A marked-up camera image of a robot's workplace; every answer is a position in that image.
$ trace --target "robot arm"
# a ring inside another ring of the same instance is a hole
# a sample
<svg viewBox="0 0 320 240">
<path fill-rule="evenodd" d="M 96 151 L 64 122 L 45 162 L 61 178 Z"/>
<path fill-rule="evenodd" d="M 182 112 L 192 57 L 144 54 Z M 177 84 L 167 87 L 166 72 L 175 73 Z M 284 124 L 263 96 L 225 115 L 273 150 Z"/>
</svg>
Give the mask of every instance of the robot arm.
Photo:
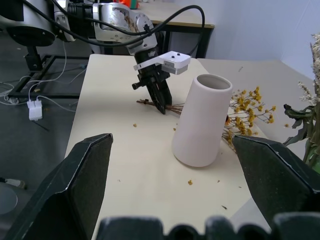
<svg viewBox="0 0 320 240">
<path fill-rule="evenodd" d="M 45 0 L 27 0 L 27 2 L 48 17 L 54 18 L 60 26 L 86 39 L 126 43 L 139 38 L 140 33 L 154 28 L 145 14 L 134 12 L 120 3 L 84 4 L 70 0 L 51 0 L 54 4 Z M 5 1 L 1 9 L 0 28 L 7 30 L 9 35 L 21 45 L 49 46 L 53 43 L 55 36 L 66 42 L 75 40 L 69 33 L 55 29 L 52 24 L 26 5 L 24 0 Z M 86 18 L 94 19 L 96 22 L 86 21 Z M 105 26 L 101 22 L 122 31 Z M 132 84 L 133 89 L 146 86 L 157 109 L 165 114 L 166 105 L 172 104 L 166 79 L 170 77 L 169 73 L 180 74 L 186 71 L 191 57 L 173 51 L 158 56 L 157 44 L 153 33 L 126 47 L 137 63 L 134 69 L 138 71 L 139 82 Z"/>
</svg>

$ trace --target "white vase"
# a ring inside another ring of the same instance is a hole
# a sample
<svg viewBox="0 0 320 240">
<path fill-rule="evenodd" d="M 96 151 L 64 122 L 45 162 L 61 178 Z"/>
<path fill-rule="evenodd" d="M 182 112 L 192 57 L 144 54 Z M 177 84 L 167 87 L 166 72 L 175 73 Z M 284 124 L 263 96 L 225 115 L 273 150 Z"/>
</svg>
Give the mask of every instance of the white vase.
<svg viewBox="0 0 320 240">
<path fill-rule="evenodd" d="M 172 152 L 180 162 L 204 167 L 215 161 L 232 90 L 232 84 L 220 76 L 194 78 L 172 140 Z"/>
</svg>

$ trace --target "red object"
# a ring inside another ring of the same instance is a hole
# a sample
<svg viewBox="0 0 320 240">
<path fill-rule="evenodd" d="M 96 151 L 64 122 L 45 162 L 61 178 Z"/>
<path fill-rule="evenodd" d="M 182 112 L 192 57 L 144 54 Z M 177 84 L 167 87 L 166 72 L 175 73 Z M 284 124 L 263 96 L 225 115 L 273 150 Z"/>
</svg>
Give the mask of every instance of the red object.
<svg viewBox="0 0 320 240">
<path fill-rule="evenodd" d="M 130 9 L 137 9 L 139 7 L 138 0 L 113 0 L 113 2 L 126 5 Z"/>
</svg>

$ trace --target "table surface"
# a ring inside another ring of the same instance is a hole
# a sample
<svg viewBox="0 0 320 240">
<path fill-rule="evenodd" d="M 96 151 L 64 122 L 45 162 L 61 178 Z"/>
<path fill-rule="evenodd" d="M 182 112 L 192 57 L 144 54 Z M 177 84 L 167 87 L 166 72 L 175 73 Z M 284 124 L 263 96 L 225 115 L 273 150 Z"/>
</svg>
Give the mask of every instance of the table surface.
<svg viewBox="0 0 320 240">
<path fill-rule="evenodd" d="M 172 14 L 183 8 L 175 3 L 161 1 L 140 2 L 139 4 L 139 9 L 133 11 L 144 13 L 154 24 L 162 23 Z M 202 18 L 200 12 L 195 14 L 192 10 L 184 11 L 168 23 L 168 25 L 187 27 L 201 27 L 201 24 Z M 213 29 L 215 26 L 206 20 L 205 27 Z"/>
<path fill-rule="evenodd" d="M 209 216 L 231 217 L 251 198 L 239 160 L 221 141 L 221 154 L 208 167 L 177 161 L 171 142 L 179 117 L 136 103 L 150 97 L 145 87 L 131 87 L 138 81 L 135 64 L 132 56 L 90 56 L 66 156 L 87 137 L 113 134 L 98 223 L 108 216 L 156 216 L 165 233 L 181 223 L 203 233 Z M 198 60 L 191 59 L 188 71 L 172 74 L 167 82 L 173 104 L 184 103 L 193 78 L 207 73 Z"/>
</svg>

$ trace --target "white power adapter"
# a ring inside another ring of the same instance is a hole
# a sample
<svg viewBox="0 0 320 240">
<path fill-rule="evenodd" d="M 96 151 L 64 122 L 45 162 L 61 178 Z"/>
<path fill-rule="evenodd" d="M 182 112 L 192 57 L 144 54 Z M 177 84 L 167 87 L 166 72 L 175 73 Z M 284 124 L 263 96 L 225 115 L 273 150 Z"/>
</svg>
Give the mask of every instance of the white power adapter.
<svg viewBox="0 0 320 240">
<path fill-rule="evenodd" d="M 38 121 L 42 119 L 42 103 L 40 100 L 27 101 L 26 104 L 29 108 L 29 119 L 30 121 Z"/>
</svg>

